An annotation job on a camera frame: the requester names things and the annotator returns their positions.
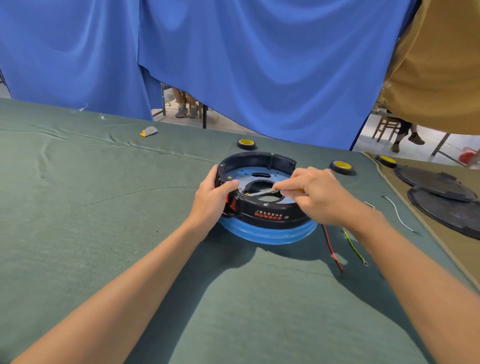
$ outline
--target person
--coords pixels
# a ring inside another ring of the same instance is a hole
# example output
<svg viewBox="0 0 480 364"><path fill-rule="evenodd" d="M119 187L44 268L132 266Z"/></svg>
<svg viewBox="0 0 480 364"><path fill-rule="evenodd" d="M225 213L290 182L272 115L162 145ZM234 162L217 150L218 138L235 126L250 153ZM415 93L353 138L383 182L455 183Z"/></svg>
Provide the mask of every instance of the person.
<svg viewBox="0 0 480 364"><path fill-rule="evenodd" d="M230 181L214 187L216 166L185 222L13 361L13 364L121 364L197 245L216 224ZM439 364L480 362L480 297L354 198L330 170L296 169L274 188L313 220L343 226L363 244Z"/></svg>
<svg viewBox="0 0 480 364"><path fill-rule="evenodd" d="M412 124L403 119L397 119L397 118L395 119L396 121L400 122L400 128L398 129L396 139L390 149L392 152L398 153L400 151L400 142L402 141L403 138L405 138L408 135L409 130L412 131L412 135L408 137L409 141L419 146L422 146L425 144L425 141L422 138L420 138L418 134L418 129L416 124Z"/></svg>
<svg viewBox="0 0 480 364"><path fill-rule="evenodd" d="M173 91L173 96L175 96L175 99L179 105L179 110L177 111L175 116L177 118L184 118L188 114L188 109L187 109L187 105L185 104L185 100L183 99L183 96L181 94L182 92L179 89L174 87L172 87L172 91ZM190 105L192 106L192 112L190 113L190 117L192 119L195 119L198 115L197 100L195 100L192 96L190 96L186 92L185 92L185 96L187 97L188 102L190 102Z"/></svg>

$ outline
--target sneaker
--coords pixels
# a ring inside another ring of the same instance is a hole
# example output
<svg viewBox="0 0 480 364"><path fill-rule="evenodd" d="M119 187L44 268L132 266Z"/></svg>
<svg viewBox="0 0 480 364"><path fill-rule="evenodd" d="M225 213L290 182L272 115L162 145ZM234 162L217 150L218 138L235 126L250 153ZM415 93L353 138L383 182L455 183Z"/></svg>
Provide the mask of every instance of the sneaker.
<svg viewBox="0 0 480 364"><path fill-rule="evenodd" d="M188 109L185 106L179 106L179 110L175 114L177 118L184 118L188 113Z"/></svg>
<svg viewBox="0 0 480 364"><path fill-rule="evenodd" d="M198 114L198 107L197 106L194 106L192 108L192 112L190 113L190 117L192 119L195 119L197 117L197 114Z"/></svg>
<svg viewBox="0 0 480 364"><path fill-rule="evenodd" d="M418 146L422 146L425 144L425 141L420 138L419 134L418 133L413 133L409 138L408 138L409 141L411 141L412 143L418 145Z"/></svg>
<svg viewBox="0 0 480 364"><path fill-rule="evenodd" d="M400 143L394 143L390 150L394 153L398 153L400 151Z"/></svg>

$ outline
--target white wire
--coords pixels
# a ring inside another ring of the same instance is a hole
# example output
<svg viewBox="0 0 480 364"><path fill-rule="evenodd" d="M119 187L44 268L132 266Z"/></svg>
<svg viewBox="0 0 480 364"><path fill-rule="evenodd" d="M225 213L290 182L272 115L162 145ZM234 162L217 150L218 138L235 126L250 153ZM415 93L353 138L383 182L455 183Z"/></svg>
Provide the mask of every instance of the white wire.
<svg viewBox="0 0 480 364"><path fill-rule="evenodd" d="M389 199L389 198L388 198L387 196L385 196L384 194L381 194L380 196L383 197L383 198L385 198L385 199L387 199L388 201L390 201L390 203L393 205L393 207L394 207L394 209L395 209L396 216L398 217L398 220L401 222L401 224L402 224L403 226L405 226L405 227L406 227L408 230L410 230L412 233L421 235L418 231L415 231L415 230L409 228L407 225L405 225L405 224L403 223L402 219L400 218L400 215L398 214L398 210L396 209L396 205L394 204L394 202L393 202L391 199Z"/></svg>

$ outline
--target red wire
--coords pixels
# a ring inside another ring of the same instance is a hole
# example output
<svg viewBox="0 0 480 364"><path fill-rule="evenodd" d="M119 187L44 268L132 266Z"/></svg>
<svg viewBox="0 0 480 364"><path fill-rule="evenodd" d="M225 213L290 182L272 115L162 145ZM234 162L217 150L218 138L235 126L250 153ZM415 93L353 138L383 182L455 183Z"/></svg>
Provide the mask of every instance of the red wire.
<svg viewBox="0 0 480 364"><path fill-rule="evenodd" d="M334 252L333 249L332 249L332 245L331 245L331 243L330 243L330 238L328 237L327 228L325 227L324 224L322 224L322 226L324 227L324 231L325 231L325 236L326 236L326 238L327 238L328 247L330 248L330 251L332 252L333 259L335 259L336 265L338 265L338 267L340 268L340 271L341 271L342 274L343 274L343 272L344 272L343 267L342 267L342 265L340 264L340 262L338 261L336 255L335 255L335 252Z"/></svg>

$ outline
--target green tablecloth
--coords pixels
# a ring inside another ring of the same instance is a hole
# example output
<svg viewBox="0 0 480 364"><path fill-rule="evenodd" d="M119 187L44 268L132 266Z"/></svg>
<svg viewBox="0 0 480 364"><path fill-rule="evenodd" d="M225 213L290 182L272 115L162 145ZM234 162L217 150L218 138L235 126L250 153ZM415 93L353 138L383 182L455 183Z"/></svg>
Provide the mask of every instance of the green tablecloth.
<svg viewBox="0 0 480 364"><path fill-rule="evenodd" d="M140 132L154 125L158 134ZM239 135L0 99L0 363L7 363L168 236ZM362 154L257 137L259 150L327 168L420 249L462 273ZM405 223L422 236L403 228ZM423 345L368 257L328 227L262 246L217 226L127 363L425 363Z"/></svg>

